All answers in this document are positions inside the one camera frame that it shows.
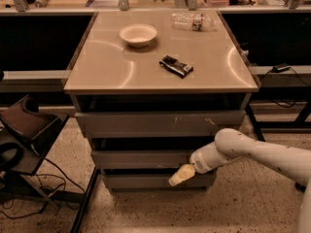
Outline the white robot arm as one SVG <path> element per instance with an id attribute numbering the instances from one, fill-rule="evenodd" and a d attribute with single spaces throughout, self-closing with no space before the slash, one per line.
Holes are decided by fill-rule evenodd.
<path id="1" fill-rule="evenodd" d="M 195 150 L 189 163 L 180 167 L 168 182 L 171 186 L 178 185 L 196 173 L 205 174 L 242 157 L 250 158 L 305 187 L 297 233 L 311 233 L 310 150 L 255 140 L 235 129 L 224 128 L 216 133 L 212 143 Z"/>

